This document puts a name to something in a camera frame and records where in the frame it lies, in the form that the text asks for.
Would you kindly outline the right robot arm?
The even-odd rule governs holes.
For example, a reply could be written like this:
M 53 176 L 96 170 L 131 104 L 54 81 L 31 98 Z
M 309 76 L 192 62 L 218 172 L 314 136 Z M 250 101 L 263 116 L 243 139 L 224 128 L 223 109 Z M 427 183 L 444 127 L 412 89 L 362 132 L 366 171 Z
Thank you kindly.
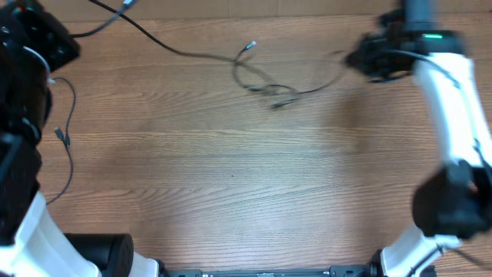
M 332 276 L 433 276 L 434 261 L 491 228 L 491 133 L 473 61 L 460 33 L 437 24 L 432 1 L 401 1 L 365 35 L 346 65 L 373 83 L 412 76 L 427 100 L 439 169 L 414 193 L 413 222 L 368 265 L 332 266 Z

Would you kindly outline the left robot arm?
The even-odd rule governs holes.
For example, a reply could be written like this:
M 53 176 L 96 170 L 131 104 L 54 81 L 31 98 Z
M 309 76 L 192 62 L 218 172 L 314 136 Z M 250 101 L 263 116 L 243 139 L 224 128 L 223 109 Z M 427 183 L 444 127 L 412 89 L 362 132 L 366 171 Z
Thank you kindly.
M 151 276 L 156 259 L 128 234 L 65 233 L 52 218 L 38 173 L 38 144 L 52 108 L 52 73 L 75 60 L 79 44 L 37 1 L 1 8 L 1 274 Z

